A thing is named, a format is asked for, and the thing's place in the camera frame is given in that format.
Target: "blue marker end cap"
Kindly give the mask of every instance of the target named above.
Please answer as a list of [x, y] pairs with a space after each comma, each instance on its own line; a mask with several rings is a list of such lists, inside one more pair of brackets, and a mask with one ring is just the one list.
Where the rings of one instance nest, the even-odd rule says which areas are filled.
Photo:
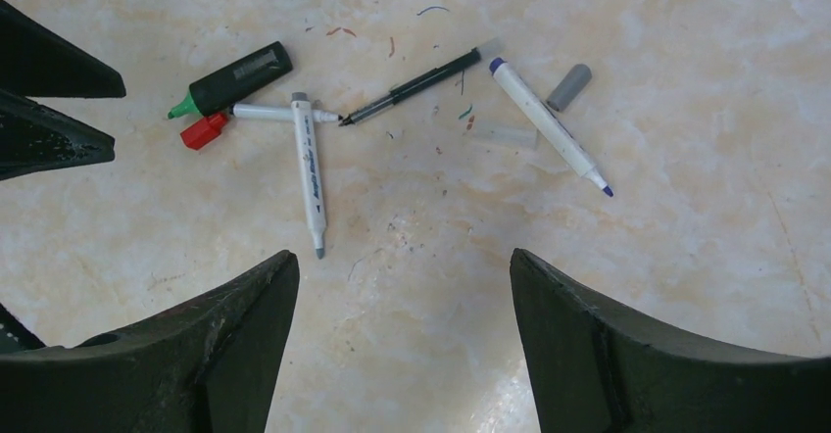
[[490, 67], [491, 75], [496, 73], [496, 69], [498, 69], [499, 66], [501, 66], [504, 63], [505, 63], [505, 60], [502, 59], [502, 58], [496, 58], [493, 61], [491, 61], [491, 67]]

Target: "red marker cap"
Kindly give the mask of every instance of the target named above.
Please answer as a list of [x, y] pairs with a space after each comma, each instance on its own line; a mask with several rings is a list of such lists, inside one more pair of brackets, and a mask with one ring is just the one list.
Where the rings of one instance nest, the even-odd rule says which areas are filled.
[[198, 151], [220, 137], [226, 124], [228, 124], [228, 116], [220, 112], [194, 122], [179, 135], [185, 146]]

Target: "gray marker cap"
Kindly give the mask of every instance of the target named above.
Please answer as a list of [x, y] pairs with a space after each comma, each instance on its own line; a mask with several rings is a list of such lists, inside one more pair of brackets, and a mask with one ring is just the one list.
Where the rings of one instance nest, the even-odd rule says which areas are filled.
[[586, 88], [592, 79], [592, 70], [585, 64], [578, 64], [565, 75], [560, 85], [551, 92], [546, 103], [555, 112], [562, 112], [568, 108], [574, 98]]

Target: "green marker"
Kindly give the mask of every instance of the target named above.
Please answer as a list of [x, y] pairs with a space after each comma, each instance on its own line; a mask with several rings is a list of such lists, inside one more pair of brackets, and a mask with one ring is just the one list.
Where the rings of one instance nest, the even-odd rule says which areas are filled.
[[184, 100], [171, 109], [168, 120], [194, 113], [208, 117], [239, 102], [292, 70], [279, 41], [190, 84]]

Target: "table surface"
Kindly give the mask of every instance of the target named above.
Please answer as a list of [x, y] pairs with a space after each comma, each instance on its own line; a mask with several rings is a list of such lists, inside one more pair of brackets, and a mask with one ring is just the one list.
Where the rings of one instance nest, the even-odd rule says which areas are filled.
[[[644, 313], [743, 346], [831, 353], [831, 0], [7, 0], [118, 70], [127, 97], [43, 103], [116, 137], [114, 163], [0, 184], [0, 299], [71, 346], [281, 249], [303, 273], [269, 431], [538, 428], [515, 247]], [[447, 12], [428, 6], [442, 5]], [[352, 36], [337, 27], [349, 28]], [[562, 122], [615, 190], [529, 126], [486, 66], [360, 126], [318, 128], [318, 261], [290, 125], [235, 120], [200, 153], [164, 120], [187, 84], [274, 40], [348, 113], [499, 36], [539, 95], [595, 79]], [[391, 54], [390, 38], [395, 40]]]

